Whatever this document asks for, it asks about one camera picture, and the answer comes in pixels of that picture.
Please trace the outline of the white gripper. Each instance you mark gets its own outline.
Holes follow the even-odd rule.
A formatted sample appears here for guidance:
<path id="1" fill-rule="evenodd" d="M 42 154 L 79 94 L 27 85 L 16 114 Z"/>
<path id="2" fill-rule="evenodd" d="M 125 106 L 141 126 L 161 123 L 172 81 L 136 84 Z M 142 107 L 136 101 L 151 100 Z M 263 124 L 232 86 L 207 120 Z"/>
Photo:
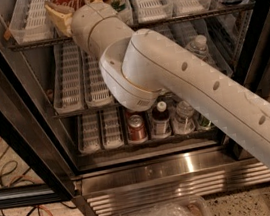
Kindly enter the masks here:
<path id="1" fill-rule="evenodd" d="M 103 0 L 84 1 L 89 5 L 76 12 L 51 1 L 45 1 L 45 10 L 58 32 L 65 37 L 73 35 L 74 42 L 84 51 L 105 48 L 117 39 L 117 32 L 123 28 L 122 20 Z"/>

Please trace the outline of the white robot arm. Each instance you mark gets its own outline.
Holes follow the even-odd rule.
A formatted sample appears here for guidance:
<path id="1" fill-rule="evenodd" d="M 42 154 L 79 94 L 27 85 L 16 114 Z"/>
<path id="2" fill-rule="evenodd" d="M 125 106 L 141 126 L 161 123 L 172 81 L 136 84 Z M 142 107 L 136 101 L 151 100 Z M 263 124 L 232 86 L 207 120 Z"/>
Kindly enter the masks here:
<path id="1" fill-rule="evenodd" d="M 67 22 L 77 46 L 99 60 L 121 105 L 145 111 L 161 91 L 172 91 L 270 168 L 270 102 L 164 35 L 132 30 L 102 0 L 77 8 Z"/>

